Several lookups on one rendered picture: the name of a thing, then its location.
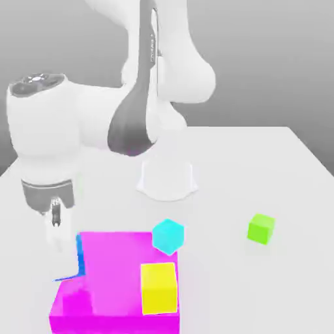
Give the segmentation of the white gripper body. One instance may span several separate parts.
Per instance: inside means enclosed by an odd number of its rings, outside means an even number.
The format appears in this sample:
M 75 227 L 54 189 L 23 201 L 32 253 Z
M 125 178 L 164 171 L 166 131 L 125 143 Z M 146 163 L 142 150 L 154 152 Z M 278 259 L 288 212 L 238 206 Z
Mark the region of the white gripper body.
M 78 256 L 71 210 L 53 206 L 44 222 L 52 279 L 75 276 L 78 273 Z

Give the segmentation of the small blue cube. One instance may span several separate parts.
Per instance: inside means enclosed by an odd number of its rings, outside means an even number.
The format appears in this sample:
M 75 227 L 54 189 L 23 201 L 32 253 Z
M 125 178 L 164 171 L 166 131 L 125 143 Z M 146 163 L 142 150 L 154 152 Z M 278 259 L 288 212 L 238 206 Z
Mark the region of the small blue cube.
M 85 275 L 85 262 L 84 262 L 84 250 L 82 246 L 81 235 L 76 235 L 76 250 L 77 250 L 77 260 L 78 260 L 78 272 L 75 275 L 71 276 L 62 276 L 53 279 L 54 282 L 57 281 L 65 281 L 69 279 L 73 279 L 75 277 L 82 277 Z

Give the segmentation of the small yellow cube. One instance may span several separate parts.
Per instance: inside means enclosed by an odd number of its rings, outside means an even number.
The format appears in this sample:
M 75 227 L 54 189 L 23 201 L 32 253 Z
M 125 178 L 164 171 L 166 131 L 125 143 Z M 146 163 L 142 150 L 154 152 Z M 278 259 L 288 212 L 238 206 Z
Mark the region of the small yellow cube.
M 173 262 L 140 267 L 142 314 L 171 314 L 178 310 L 178 283 Z

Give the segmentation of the small cyan cube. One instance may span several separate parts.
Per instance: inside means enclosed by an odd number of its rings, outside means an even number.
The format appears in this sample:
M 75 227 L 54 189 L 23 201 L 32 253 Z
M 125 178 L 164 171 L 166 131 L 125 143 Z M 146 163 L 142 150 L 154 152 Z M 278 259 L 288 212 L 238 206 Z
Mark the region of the small cyan cube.
M 184 239 L 184 226 L 170 219 L 165 219 L 152 229 L 152 245 L 168 256 L 183 245 Z

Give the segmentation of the small green cube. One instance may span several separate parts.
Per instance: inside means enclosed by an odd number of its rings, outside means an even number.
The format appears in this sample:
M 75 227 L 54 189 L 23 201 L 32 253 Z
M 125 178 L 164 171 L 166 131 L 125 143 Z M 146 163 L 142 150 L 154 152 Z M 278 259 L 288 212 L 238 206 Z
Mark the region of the small green cube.
M 249 222 L 247 238 L 251 241 L 267 245 L 273 234 L 275 218 L 263 214 L 255 214 Z

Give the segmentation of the large magenta box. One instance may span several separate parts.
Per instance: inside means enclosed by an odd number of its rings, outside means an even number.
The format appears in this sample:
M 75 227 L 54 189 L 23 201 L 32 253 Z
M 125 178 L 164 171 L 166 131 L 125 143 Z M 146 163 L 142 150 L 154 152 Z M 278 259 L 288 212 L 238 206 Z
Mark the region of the large magenta box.
M 180 334 L 180 312 L 142 314 L 140 267 L 177 263 L 152 245 L 151 232 L 82 232 L 85 275 L 62 281 L 52 334 Z

